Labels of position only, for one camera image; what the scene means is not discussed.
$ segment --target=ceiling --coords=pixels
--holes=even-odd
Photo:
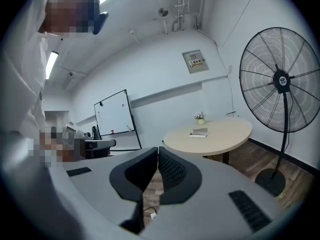
[[[141,43],[149,37],[164,35],[160,8],[168,9],[165,17],[167,31],[172,32],[178,10],[176,0],[107,0],[100,5],[100,12],[109,17],[101,32],[88,33],[77,38],[49,36],[47,57],[51,51],[59,53],[46,85],[71,92],[86,76],[108,58],[126,47]],[[185,29],[194,27],[195,15],[199,14],[201,0],[190,0],[189,12],[185,7]]]

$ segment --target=wooden table top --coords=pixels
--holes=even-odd
[[[191,138],[193,129],[208,128],[206,138]],[[239,117],[209,121],[202,125],[190,125],[167,133],[163,139],[169,151],[200,156],[222,154],[241,146],[251,135],[252,125]]]

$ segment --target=white wall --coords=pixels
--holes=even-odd
[[[47,127],[65,127],[69,123],[69,111],[45,111]]]
[[[266,28],[284,27],[302,35],[316,51],[318,58],[320,56],[317,52],[316,39],[290,0],[251,0],[234,28],[247,2],[248,0],[217,0],[212,8],[211,18],[207,19],[211,27],[206,32],[220,46],[218,50],[222,60],[227,69],[231,69],[229,79],[232,85],[234,109],[238,115],[252,123],[251,137],[279,150],[283,134],[261,124],[248,109],[241,93],[239,68],[245,46],[256,33]],[[320,116],[318,115],[308,127],[291,133],[290,145],[286,150],[287,154],[315,168],[320,168],[319,123]]]
[[[198,49],[209,70],[190,74],[182,53]],[[91,132],[97,124],[94,104],[124,89],[142,147],[159,146],[169,130],[194,124],[196,112],[207,112],[209,119],[232,112],[230,87],[217,47],[195,30],[150,38],[99,66],[74,92],[77,126]],[[134,132],[112,138],[118,149],[139,147]]]
[[[217,0],[203,0],[202,12],[200,15],[200,28],[205,30],[207,33],[212,31],[211,25],[213,21],[213,8]]]
[[[69,111],[72,107],[71,95],[49,84],[44,86],[43,99],[44,111]]]
[[[190,74],[182,53],[198,49],[210,70]],[[79,85],[73,97],[75,120],[93,116],[95,103],[124,89],[136,100],[225,75],[215,44],[197,31],[156,36],[119,52]]]
[[[57,117],[56,115],[52,114],[52,113],[45,113],[45,124],[47,127],[54,127],[57,126]]]

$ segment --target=whiteboard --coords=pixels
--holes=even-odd
[[[120,91],[98,102],[94,105],[94,111],[101,136],[134,130],[127,90]]]

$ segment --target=cap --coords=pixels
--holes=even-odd
[[[81,24],[77,26],[76,32],[92,32],[94,35],[101,31],[109,16],[107,12],[100,13],[100,0],[84,0],[79,15]]]

